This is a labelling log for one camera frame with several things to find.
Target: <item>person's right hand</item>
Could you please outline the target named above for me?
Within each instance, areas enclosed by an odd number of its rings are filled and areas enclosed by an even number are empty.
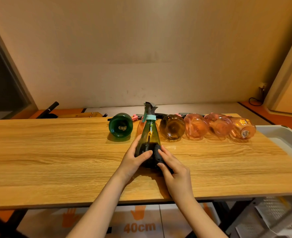
[[[175,156],[171,154],[163,145],[162,150],[158,150],[166,164],[172,168],[171,174],[163,163],[157,165],[162,170],[168,191],[176,204],[181,204],[187,199],[194,199],[191,185],[190,170],[184,166]]]

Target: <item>orange bottle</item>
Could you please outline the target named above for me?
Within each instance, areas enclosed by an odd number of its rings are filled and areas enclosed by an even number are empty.
[[[228,116],[218,113],[210,113],[205,115],[204,118],[208,121],[210,126],[210,133],[225,137],[230,134],[233,129],[233,124]]]
[[[159,125],[161,135],[170,140],[176,140],[183,136],[186,129],[183,118],[176,114],[165,116]]]
[[[231,134],[238,139],[250,139],[256,133],[256,127],[249,119],[229,117],[233,124]]]
[[[137,126],[137,135],[141,135],[142,134],[142,132],[144,130],[144,127],[145,127],[145,124],[146,124],[146,121],[143,122],[143,117],[142,117],[141,121],[139,122],[139,124]]]
[[[200,114],[187,114],[184,118],[186,135],[190,138],[201,138],[209,130],[209,124]]]

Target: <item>power cord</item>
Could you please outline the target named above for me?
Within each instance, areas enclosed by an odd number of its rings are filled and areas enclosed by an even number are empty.
[[[250,105],[253,105],[253,106],[262,106],[262,105],[263,105],[264,100],[265,100],[265,87],[263,87],[263,88],[259,87],[259,93],[260,93],[262,99],[259,100],[259,99],[257,99],[257,98],[253,98],[253,97],[252,97],[252,98],[249,98],[248,103],[249,103]],[[260,104],[257,104],[257,105],[256,105],[256,104],[252,104],[252,103],[251,103],[251,99],[260,102]]]

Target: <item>dark liquid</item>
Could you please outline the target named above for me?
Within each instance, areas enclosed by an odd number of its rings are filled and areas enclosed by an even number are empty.
[[[155,142],[150,142],[150,143],[143,143],[139,149],[139,152],[137,155],[135,156],[139,156],[141,155],[142,153],[148,151],[148,150],[152,150],[153,151],[153,154],[151,155],[151,157],[148,159],[148,160],[145,160],[143,163],[142,163],[142,166],[145,167],[145,168],[156,168],[156,159],[155,159],[155,146],[156,144],[158,143],[155,143]]]

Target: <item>table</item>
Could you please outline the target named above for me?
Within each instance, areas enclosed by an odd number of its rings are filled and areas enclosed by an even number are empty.
[[[120,164],[137,125],[118,142],[107,118],[0,120],[0,209],[89,205]],[[259,132],[251,140],[206,135],[162,144],[190,168],[197,200],[292,195],[292,158]],[[171,198],[162,174],[140,168],[119,204],[163,202]]]

